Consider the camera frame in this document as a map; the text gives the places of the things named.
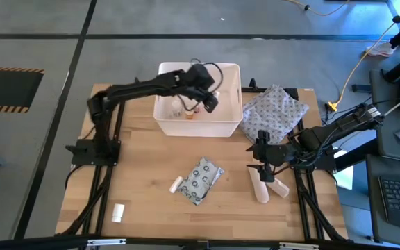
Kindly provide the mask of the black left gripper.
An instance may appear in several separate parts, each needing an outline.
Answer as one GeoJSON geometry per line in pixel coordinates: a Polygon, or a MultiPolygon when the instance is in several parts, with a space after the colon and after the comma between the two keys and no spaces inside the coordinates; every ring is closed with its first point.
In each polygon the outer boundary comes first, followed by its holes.
{"type": "Polygon", "coordinates": [[[203,100],[203,107],[208,113],[212,113],[218,105],[218,99],[214,92],[217,88],[211,87],[215,83],[206,67],[202,64],[194,64],[185,73],[185,82],[188,86],[199,87],[204,94],[210,94],[203,100]]]}

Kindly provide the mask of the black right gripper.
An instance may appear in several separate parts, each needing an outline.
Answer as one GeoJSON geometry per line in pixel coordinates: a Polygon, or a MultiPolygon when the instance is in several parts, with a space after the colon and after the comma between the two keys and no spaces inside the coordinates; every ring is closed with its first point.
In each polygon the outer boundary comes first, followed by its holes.
{"type": "Polygon", "coordinates": [[[256,141],[246,151],[260,153],[260,161],[264,162],[264,164],[251,164],[247,165],[247,167],[256,170],[260,181],[273,183],[275,177],[270,165],[281,166],[283,163],[293,160],[296,149],[291,144],[270,145],[268,142],[269,133],[259,130],[256,141]]]}

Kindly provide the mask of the pale gauze roll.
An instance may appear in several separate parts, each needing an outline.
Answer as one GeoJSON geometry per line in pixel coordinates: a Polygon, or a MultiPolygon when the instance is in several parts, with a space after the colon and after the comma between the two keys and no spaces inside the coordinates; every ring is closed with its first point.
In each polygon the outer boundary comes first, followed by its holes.
{"type": "Polygon", "coordinates": [[[286,198],[290,194],[289,187],[277,178],[275,178],[273,182],[266,182],[266,186],[282,198],[286,198]]]}

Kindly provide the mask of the white labelled pill bottle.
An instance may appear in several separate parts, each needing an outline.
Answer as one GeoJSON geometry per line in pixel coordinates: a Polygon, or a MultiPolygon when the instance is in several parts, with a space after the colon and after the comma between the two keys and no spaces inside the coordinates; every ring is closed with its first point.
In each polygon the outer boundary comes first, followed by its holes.
{"type": "Polygon", "coordinates": [[[172,117],[180,117],[183,112],[183,104],[180,100],[176,99],[172,101],[172,117]]]}

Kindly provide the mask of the large beige bandage roll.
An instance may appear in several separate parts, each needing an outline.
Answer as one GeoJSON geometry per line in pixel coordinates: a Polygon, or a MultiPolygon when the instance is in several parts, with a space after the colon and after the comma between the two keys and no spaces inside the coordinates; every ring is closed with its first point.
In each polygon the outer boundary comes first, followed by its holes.
{"type": "Polygon", "coordinates": [[[260,203],[269,201],[269,193],[265,182],[259,179],[259,173],[254,168],[248,168],[256,199],[260,203]]]}

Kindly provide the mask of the grey patterned medical pouch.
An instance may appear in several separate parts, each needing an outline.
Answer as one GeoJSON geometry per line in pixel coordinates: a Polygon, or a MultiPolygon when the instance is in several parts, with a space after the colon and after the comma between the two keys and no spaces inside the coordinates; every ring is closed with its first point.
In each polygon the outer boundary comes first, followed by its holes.
{"type": "Polygon", "coordinates": [[[224,170],[221,167],[202,157],[176,190],[198,206],[223,173],[224,170]]]}

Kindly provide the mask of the small white gauze roll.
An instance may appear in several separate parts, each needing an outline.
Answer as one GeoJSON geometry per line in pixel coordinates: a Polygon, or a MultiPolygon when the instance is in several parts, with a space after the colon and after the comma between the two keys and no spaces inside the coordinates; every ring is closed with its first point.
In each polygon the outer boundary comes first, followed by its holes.
{"type": "Polygon", "coordinates": [[[177,191],[179,185],[183,182],[184,178],[182,176],[178,176],[176,180],[172,183],[169,191],[173,194],[177,191]]]}

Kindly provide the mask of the plain white bottle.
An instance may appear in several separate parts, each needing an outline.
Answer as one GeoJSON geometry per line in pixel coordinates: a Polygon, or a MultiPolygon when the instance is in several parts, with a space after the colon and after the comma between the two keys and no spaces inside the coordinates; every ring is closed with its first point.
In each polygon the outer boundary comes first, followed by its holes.
{"type": "Polygon", "coordinates": [[[112,211],[112,222],[120,223],[124,214],[124,204],[116,203],[112,211]]]}

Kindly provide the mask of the white plastic basket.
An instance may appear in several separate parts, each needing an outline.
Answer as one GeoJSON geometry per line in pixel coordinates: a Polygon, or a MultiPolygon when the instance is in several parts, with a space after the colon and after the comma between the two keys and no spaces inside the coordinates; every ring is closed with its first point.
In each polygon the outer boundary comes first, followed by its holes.
{"type": "Polygon", "coordinates": [[[199,107],[200,113],[194,118],[172,117],[172,101],[178,97],[157,96],[154,101],[153,118],[163,133],[168,136],[185,137],[229,137],[242,121],[242,91],[240,67],[235,63],[216,62],[206,67],[215,83],[211,86],[220,92],[218,105],[208,113],[203,105],[183,97],[188,108],[199,107]]]}

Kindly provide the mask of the grey patterned folded cloth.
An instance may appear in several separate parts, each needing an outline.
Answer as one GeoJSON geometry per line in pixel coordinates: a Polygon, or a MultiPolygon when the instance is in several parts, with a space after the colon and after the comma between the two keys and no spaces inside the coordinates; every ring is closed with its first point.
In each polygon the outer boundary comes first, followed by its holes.
{"type": "Polygon", "coordinates": [[[308,104],[297,101],[273,84],[243,106],[240,128],[252,143],[262,130],[269,133],[269,144],[279,144],[308,109],[308,104]]]}

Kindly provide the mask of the dark grey desk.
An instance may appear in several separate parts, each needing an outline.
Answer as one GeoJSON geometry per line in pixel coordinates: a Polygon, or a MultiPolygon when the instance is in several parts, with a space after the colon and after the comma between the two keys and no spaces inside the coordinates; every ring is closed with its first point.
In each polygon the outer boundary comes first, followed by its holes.
{"type": "Polygon", "coordinates": [[[400,160],[368,155],[366,166],[373,237],[378,241],[400,245],[400,227],[390,224],[385,217],[385,206],[378,181],[379,176],[400,176],[400,160]]]}
{"type": "MultiPolygon", "coordinates": [[[[369,77],[374,105],[384,115],[400,102],[400,85],[388,83],[379,70],[371,70],[369,77]]],[[[388,114],[383,125],[376,129],[378,152],[382,156],[400,159],[400,139],[395,135],[398,131],[400,131],[400,108],[388,114]]]]}

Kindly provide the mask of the white pink shoe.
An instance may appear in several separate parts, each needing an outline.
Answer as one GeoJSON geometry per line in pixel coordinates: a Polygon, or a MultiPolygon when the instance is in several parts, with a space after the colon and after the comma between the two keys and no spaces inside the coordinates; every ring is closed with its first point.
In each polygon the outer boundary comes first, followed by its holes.
{"type": "Polygon", "coordinates": [[[389,42],[383,42],[374,46],[367,47],[365,53],[368,56],[390,57],[396,49],[389,42]]]}

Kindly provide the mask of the black hazard-striped floor mat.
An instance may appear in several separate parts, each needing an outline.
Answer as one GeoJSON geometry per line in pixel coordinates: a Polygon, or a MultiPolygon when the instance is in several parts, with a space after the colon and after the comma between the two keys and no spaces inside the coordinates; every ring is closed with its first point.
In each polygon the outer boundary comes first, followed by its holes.
{"type": "Polygon", "coordinates": [[[45,71],[0,67],[0,113],[27,113],[45,71]]]}

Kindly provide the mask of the black aluminium table frame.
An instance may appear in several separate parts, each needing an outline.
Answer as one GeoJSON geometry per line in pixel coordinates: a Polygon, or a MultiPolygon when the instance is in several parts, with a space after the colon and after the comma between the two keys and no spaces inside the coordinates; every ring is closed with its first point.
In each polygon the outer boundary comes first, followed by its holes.
{"type": "Polygon", "coordinates": [[[88,162],[93,131],[85,119],[80,139],[70,147],[77,172],[69,177],[57,232],[180,240],[324,239],[322,224],[296,191],[301,179],[335,230],[347,234],[336,186],[327,173],[288,169],[279,178],[290,195],[271,194],[267,203],[259,203],[247,167],[253,163],[246,151],[250,143],[241,131],[223,138],[165,135],[153,118],[154,101],[145,97],[121,102],[113,110],[109,136],[121,143],[114,165],[88,162]],[[224,173],[196,206],[169,187],[202,157],[224,173]],[[120,223],[112,222],[116,203],[125,205],[120,223]]]}

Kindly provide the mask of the black horizontal frame beam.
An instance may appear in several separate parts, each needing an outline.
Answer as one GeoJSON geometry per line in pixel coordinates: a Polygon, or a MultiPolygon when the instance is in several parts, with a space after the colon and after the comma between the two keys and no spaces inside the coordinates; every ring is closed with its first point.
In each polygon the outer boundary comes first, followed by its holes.
{"type": "Polygon", "coordinates": [[[211,249],[213,247],[260,247],[275,250],[400,250],[398,247],[358,244],[351,241],[307,240],[289,241],[248,241],[248,240],[180,240],[142,237],[100,237],[98,235],[56,235],[53,237],[28,238],[0,241],[0,250],[69,250],[82,247],[109,245],[176,245],[189,250],[211,249]]]}

